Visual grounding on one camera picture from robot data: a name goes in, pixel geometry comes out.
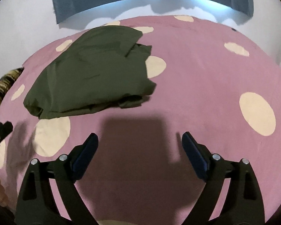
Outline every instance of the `cream polka dot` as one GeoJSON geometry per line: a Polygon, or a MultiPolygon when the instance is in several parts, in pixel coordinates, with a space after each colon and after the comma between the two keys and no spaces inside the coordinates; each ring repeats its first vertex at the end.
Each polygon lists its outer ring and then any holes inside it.
{"type": "Polygon", "coordinates": [[[67,48],[69,48],[70,44],[72,44],[72,40],[66,40],[60,46],[56,47],[56,51],[57,52],[65,51],[67,48]]]}
{"type": "Polygon", "coordinates": [[[110,22],[110,23],[108,23],[108,24],[105,24],[104,26],[108,26],[108,25],[120,25],[121,23],[120,23],[120,21],[112,21],[112,22],[110,22]]]}
{"type": "Polygon", "coordinates": [[[149,56],[145,61],[148,78],[160,75],[166,68],[166,63],[162,58],[149,56]]]}
{"type": "Polygon", "coordinates": [[[135,225],[133,223],[114,221],[114,220],[102,220],[98,221],[99,225],[135,225]]]}
{"type": "Polygon", "coordinates": [[[230,52],[234,52],[238,55],[245,56],[245,57],[248,57],[250,55],[249,52],[245,48],[243,48],[242,46],[240,46],[236,43],[228,42],[228,43],[225,43],[224,46],[230,52]]]}
{"type": "Polygon", "coordinates": [[[65,144],[69,133],[69,117],[41,119],[35,126],[34,150],[43,157],[54,156],[65,144]]]}
{"type": "Polygon", "coordinates": [[[4,166],[4,160],[5,160],[5,150],[6,150],[6,142],[3,140],[0,143],[0,169],[4,166]]]}
{"type": "Polygon", "coordinates": [[[151,33],[154,31],[153,27],[135,27],[134,29],[141,31],[143,34],[151,33]]]}
{"type": "Polygon", "coordinates": [[[179,15],[179,16],[174,16],[174,18],[185,21],[185,22],[193,22],[194,18],[192,16],[185,16],[185,15],[179,15]]]}
{"type": "Polygon", "coordinates": [[[267,101],[253,92],[240,96],[240,109],[247,123],[263,136],[271,135],[276,128],[274,111],[267,101]]]}
{"type": "Polygon", "coordinates": [[[25,86],[22,84],[22,85],[18,88],[18,90],[17,90],[16,92],[14,92],[14,94],[13,94],[12,97],[11,97],[11,100],[13,101],[13,100],[15,100],[16,98],[18,98],[18,97],[21,95],[21,93],[24,92],[24,89],[25,89],[25,86]]]}

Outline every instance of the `striped cushion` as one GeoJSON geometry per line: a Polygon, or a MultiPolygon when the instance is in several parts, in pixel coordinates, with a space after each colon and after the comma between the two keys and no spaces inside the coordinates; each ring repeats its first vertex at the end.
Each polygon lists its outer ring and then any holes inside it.
{"type": "Polygon", "coordinates": [[[0,105],[4,96],[8,90],[10,90],[11,86],[13,86],[14,82],[18,79],[23,70],[24,68],[11,70],[0,79],[0,105]]]}

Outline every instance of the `metal screw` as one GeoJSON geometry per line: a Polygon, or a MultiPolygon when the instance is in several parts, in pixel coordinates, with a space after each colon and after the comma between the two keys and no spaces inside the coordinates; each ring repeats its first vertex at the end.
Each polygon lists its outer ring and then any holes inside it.
{"type": "Polygon", "coordinates": [[[242,162],[245,163],[245,164],[249,164],[249,161],[246,158],[243,158],[242,162]]]}
{"type": "Polygon", "coordinates": [[[35,165],[36,163],[38,163],[38,160],[36,158],[31,161],[32,165],[35,165]]]}
{"type": "Polygon", "coordinates": [[[63,154],[59,157],[60,161],[65,161],[67,159],[67,155],[63,154]]]}
{"type": "Polygon", "coordinates": [[[215,159],[216,161],[221,159],[221,157],[218,154],[213,154],[212,158],[215,159]]]}

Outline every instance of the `green fabric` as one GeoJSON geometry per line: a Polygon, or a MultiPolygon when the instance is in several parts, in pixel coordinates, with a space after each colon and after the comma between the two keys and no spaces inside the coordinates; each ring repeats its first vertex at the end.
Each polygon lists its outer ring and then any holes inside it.
{"type": "Polygon", "coordinates": [[[125,26],[87,31],[42,71],[24,106],[39,119],[140,106],[156,87],[145,66],[151,46],[136,44],[141,36],[125,26]]]}

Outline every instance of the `white wall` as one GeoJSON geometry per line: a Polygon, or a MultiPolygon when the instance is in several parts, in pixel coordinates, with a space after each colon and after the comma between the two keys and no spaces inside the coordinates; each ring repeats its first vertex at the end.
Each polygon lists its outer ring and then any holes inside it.
{"type": "Polygon", "coordinates": [[[1,0],[0,77],[20,67],[48,43],[110,22],[148,15],[192,15],[231,26],[259,45],[281,66],[281,2],[254,0],[248,19],[231,8],[205,0],[125,0],[102,5],[56,24],[52,0],[1,0]]]}

